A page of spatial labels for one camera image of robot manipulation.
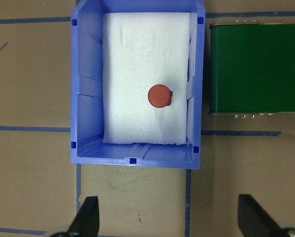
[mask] red circular object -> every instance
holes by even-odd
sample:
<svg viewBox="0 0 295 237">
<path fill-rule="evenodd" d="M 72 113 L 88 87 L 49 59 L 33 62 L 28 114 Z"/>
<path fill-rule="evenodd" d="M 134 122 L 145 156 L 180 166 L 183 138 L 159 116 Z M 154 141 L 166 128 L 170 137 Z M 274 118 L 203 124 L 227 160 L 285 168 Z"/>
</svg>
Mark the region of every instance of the red circular object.
<svg viewBox="0 0 295 237">
<path fill-rule="evenodd" d="M 148 91 L 147 98 L 154 107 L 163 108 L 171 104 L 172 92 L 167 86 L 158 84 Z"/>
</svg>

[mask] white foam insert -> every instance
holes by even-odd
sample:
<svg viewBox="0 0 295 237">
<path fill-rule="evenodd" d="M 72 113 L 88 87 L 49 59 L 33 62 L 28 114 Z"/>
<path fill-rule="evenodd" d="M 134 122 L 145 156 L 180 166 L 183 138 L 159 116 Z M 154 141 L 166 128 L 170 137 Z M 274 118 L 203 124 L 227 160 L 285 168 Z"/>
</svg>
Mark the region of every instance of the white foam insert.
<svg viewBox="0 0 295 237">
<path fill-rule="evenodd" d="M 186 143 L 189 13 L 107 13 L 103 18 L 104 143 Z M 149 89 L 166 85 L 170 106 Z"/>
</svg>

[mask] blue plastic bin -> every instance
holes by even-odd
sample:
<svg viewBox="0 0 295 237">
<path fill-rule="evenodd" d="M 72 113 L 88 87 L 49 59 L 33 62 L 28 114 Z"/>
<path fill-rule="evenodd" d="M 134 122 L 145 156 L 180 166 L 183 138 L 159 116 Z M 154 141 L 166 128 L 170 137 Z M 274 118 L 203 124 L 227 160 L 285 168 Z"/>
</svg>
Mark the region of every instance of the blue plastic bin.
<svg viewBox="0 0 295 237">
<path fill-rule="evenodd" d="M 190 12 L 185 145 L 104 144 L 103 14 Z M 205 7 L 203 0 L 81 0 L 72 13 L 71 162 L 198 169 Z"/>
</svg>

